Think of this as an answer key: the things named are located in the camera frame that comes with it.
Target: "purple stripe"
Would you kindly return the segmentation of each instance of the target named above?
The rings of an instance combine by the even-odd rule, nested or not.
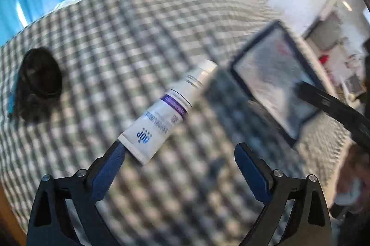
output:
[[[186,109],[179,102],[173,99],[170,95],[164,94],[161,100],[166,102],[175,111],[177,111],[183,119],[185,118],[185,115],[187,114]]]

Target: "black frame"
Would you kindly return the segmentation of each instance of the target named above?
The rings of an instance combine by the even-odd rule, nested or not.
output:
[[[236,80],[236,82],[239,84],[241,89],[247,94],[249,98],[251,98],[254,102],[258,103],[260,107],[263,107],[265,112],[269,115],[269,119],[274,123],[273,125],[278,128],[279,134],[286,140],[286,142],[293,147],[297,140],[299,140],[300,132],[298,133],[297,138],[292,138],[285,129],[278,123],[277,120],[274,119],[274,117],[270,114],[270,112],[263,106],[262,103],[260,103],[256,97],[252,94],[250,91],[247,83],[244,82],[244,80],[239,76],[237,71],[234,69],[235,65],[239,62],[240,59],[244,57],[244,55],[247,54],[247,52],[252,49],[254,46],[256,46],[260,41],[262,41],[266,36],[268,36],[270,33],[272,33],[275,29],[281,29],[284,32],[284,38],[287,42],[287,45],[291,49],[291,51],[294,53],[295,57],[298,59],[299,63],[305,70],[306,74],[311,78],[312,82],[315,84],[315,86],[323,91],[325,91],[325,88],[320,81],[319,77],[316,75],[314,70],[310,67],[309,63],[307,62],[306,58],[303,56],[303,54],[299,51],[297,48],[297,44],[293,40],[293,38],[289,35],[288,31],[285,29],[285,27],[282,25],[282,23],[279,20],[275,20],[268,24],[264,29],[259,31],[252,39],[248,40],[246,45],[244,46],[243,50],[237,55],[237,57],[234,59],[230,66],[230,72],[233,76],[233,78]],[[300,125],[302,127],[307,121],[309,121],[311,118],[315,117],[319,110],[316,110],[313,114],[308,116],[306,119],[304,119]]]

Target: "table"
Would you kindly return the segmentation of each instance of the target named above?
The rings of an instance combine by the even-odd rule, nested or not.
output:
[[[145,167],[128,157],[97,205],[122,243],[237,245],[262,209],[234,161],[241,141],[272,169],[315,173],[325,186],[348,132],[320,114],[297,151],[290,149],[253,112],[227,71],[245,40],[278,17],[263,0],[82,0],[0,48],[0,179],[22,228],[44,174],[88,168],[171,82],[205,58],[222,68],[186,121]],[[334,93],[310,48],[295,39]],[[22,57],[39,46],[62,70],[60,105],[49,122],[9,120],[9,92]]]

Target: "checkered fabric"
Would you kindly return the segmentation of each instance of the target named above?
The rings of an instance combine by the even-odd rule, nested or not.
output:
[[[0,178],[27,230],[41,177],[70,176],[104,154],[168,85],[208,58],[224,68],[153,159],[128,157],[98,208],[124,245],[238,245],[262,209],[234,161],[245,141],[272,169],[323,186],[348,132],[319,115],[290,149],[234,83],[227,65],[279,16],[262,0],[83,0],[26,27],[0,49]],[[63,73],[48,122],[9,120],[25,52],[46,47]],[[329,89],[307,45],[299,47]],[[276,231],[276,243],[289,209]],[[83,239],[81,228],[79,235]]]

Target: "blue gripper pad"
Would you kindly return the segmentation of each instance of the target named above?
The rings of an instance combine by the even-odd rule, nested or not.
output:
[[[256,158],[252,150],[250,150],[244,143],[236,145],[234,157],[235,162],[248,183],[254,197],[258,201],[263,202],[264,205],[267,205],[271,200],[270,188],[273,181],[272,177],[271,179],[269,178],[271,175],[268,174],[268,172],[263,174],[259,169],[259,166],[264,164],[261,165],[261,167],[266,170],[267,165],[265,162]]]
[[[111,186],[114,177],[121,168],[125,160],[126,148],[119,143],[113,152],[106,158],[103,156],[100,159],[106,159],[100,171],[96,174],[91,184],[91,200],[94,202],[104,198],[106,192]]]

